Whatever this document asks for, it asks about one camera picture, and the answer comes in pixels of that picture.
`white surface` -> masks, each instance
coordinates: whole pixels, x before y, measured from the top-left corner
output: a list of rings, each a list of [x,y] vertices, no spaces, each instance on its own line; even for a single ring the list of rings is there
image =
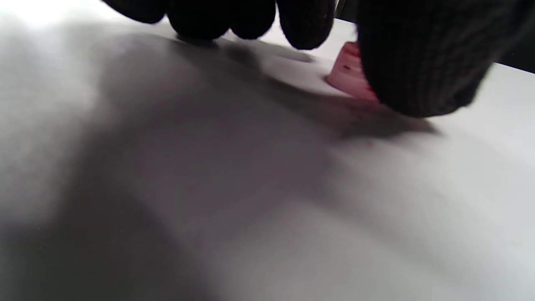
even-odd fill
[[[0,7],[1,300],[534,300],[535,75],[352,120],[321,80],[346,22],[308,55]]]

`glove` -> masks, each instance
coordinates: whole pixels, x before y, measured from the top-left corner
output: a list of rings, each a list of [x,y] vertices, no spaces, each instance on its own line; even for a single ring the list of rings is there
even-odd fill
[[[334,19],[334,0],[104,0],[119,13],[154,24],[166,14],[182,37],[213,40],[230,28],[242,39],[265,34],[275,20],[275,5],[286,39],[296,49],[319,47]]]

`glove finger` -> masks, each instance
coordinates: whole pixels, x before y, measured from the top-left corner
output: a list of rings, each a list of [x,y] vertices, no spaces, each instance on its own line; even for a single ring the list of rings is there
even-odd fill
[[[275,0],[231,0],[231,29],[242,39],[265,34],[275,20]]]
[[[167,0],[104,0],[109,7],[130,19],[154,24],[165,15]]]
[[[277,0],[280,26],[296,49],[319,47],[331,32],[334,0]]]
[[[188,39],[217,39],[230,26],[228,5],[222,0],[171,0],[167,16],[173,29]]]

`pink plastic piece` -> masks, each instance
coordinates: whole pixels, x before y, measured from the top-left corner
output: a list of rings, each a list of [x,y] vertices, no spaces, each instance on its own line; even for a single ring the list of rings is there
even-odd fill
[[[362,72],[361,52],[356,42],[346,42],[342,47],[326,81],[358,99],[378,101]]]

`black knit glove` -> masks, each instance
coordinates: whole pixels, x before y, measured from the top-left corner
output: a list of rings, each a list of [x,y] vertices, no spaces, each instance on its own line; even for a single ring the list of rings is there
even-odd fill
[[[382,103],[414,117],[469,105],[535,0],[360,0],[363,71]]]
[[[243,39],[266,33],[275,19],[276,0],[104,0],[121,14],[144,23],[167,14],[171,26],[189,39],[213,40],[230,28]],[[296,49],[320,46],[331,31],[334,0],[277,0],[280,24]]]

